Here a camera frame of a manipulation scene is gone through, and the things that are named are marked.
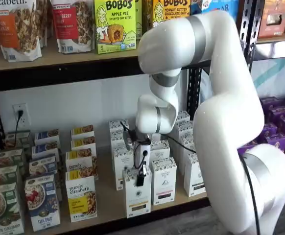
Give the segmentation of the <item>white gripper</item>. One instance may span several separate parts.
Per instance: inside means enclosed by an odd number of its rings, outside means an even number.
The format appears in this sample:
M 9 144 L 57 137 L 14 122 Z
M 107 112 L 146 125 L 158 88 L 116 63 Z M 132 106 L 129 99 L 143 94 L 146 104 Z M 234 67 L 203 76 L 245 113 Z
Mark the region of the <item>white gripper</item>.
M 150 162 L 150 145 L 138 143 L 134 149 L 134 167 L 138 170 L 136 186 L 144 185 L 144 179 L 147 175 Z

